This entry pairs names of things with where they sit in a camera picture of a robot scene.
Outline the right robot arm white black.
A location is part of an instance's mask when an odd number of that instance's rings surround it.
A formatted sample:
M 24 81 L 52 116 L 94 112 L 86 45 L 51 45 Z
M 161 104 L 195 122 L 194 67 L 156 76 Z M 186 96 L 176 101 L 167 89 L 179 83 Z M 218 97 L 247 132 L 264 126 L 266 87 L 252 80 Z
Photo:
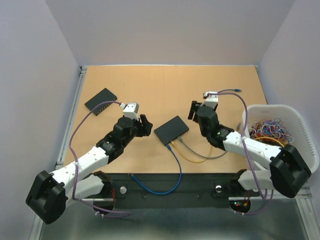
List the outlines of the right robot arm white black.
M 231 192 L 242 195 L 253 189 L 276 190 L 285 197 L 294 198 L 313 173 L 299 150 L 290 144 L 269 145 L 220 124 L 217 107 L 217 101 L 192 101 L 187 118 L 198 123 L 201 135 L 211 146 L 244 156 L 250 165 L 256 162 L 264 167 L 241 173 L 230 182 Z

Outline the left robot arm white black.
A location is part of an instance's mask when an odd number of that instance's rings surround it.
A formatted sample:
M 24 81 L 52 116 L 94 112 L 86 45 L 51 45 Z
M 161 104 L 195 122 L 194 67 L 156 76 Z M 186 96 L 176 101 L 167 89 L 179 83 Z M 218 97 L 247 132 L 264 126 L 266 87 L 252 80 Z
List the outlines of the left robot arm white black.
M 142 114 L 138 119 L 121 117 L 113 130 L 85 155 L 66 167 L 48 173 L 43 170 L 33 181 L 26 198 L 26 204 L 46 224 L 56 221 L 67 207 L 67 191 L 92 171 L 107 165 L 123 152 L 135 137 L 151 134 L 153 124 Z

